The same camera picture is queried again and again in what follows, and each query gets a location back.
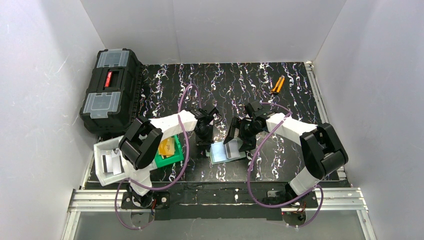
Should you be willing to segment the green plastic bin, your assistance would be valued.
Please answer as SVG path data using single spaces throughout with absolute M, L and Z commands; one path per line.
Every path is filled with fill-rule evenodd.
M 184 154 L 178 135 L 168 137 L 160 142 L 154 158 L 157 168 L 172 165 L 183 160 Z

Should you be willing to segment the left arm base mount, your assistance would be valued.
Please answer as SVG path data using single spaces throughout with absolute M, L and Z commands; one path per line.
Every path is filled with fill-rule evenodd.
M 149 191 L 144 196 L 132 190 L 123 193 L 122 200 L 117 203 L 117 210 L 129 211 L 131 228 L 143 229 L 150 225 L 159 210 L 170 207 L 171 195 L 167 191 Z

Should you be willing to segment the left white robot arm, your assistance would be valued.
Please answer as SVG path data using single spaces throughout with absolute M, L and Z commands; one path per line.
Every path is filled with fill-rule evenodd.
M 213 121 L 218 116 L 218 109 L 212 106 L 181 110 L 161 118 L 137 117 L 118 144 L 127 162 L 124 171 L 130 190 L 140 197 L 156 190 L 152 186 L 150 172 L 159 167 L 155 163 L 155 156 L 160 143 L 167 138 L 194 132 L 196 146 L 202 152 L 209 151 L 214 142 Z

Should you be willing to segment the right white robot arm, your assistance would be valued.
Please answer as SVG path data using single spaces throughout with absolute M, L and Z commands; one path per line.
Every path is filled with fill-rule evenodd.
M 349 160 L 334 127 L 329 123 L 305 123 L 292 118 L 289 111 L 282 113 L 267 109 L 259 101 L 246 104 L 244 109 L 244 118 L 232 118 L 223 144 L 227 146 L 237 139 L 241 144 L 238 151 L 258 152 L 256 136 L 262 132 L 280 135 L 298 144 L 304 168 L 285 186 L 284 195 L 289 200 L 306 193 Z

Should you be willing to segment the white bin with silver cards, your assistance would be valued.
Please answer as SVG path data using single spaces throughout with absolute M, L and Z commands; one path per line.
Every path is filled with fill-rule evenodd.
M 123 158 L 119 143 L 123 136 L 111 138 L 93 145 L 95 174 L 102 187 L 129 177 L 127 161 Z

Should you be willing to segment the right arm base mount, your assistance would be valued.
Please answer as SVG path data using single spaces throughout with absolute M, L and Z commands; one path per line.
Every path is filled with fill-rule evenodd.
M 323 194 L 323 188 L 320 185 L 315 185 L 309 189 L 307 189 L 305 192 L 301 193 L 300 195 L 296 195 L 294 190 L 289 186 L 289 184 L 285 185 L 285 190 L 277 191 L 275 193 L 275 196 L 267 196 L 266 198 L 263 198 L 263 204 L 267 208 L 273 208 L 273 209 L 280 209 L 285 206 L 292 206 L 295 203 L 299 202 L 299 207 L 296 208 L 293 211 L 284 211 L 282 213 L 283 216 L 289 216 L 292 218 L 291 221 L 287 221 L 285 219 L 286 225 L 292 228 L 301 228 L 305 227 L 308 224 L 310 224 L 319 214 L 322 205 L 323 205 L 323 199 L 320 200 L 319 204 L 316 206 L 317 209 L 312 217 L 307 220 L 307 214 L 306 214 L 306 208 L 307 208 L 307 201 L 305 198 L 309 195 L 314 194 L 315 188 L 318 187 L 320 190 L 320 193 Z

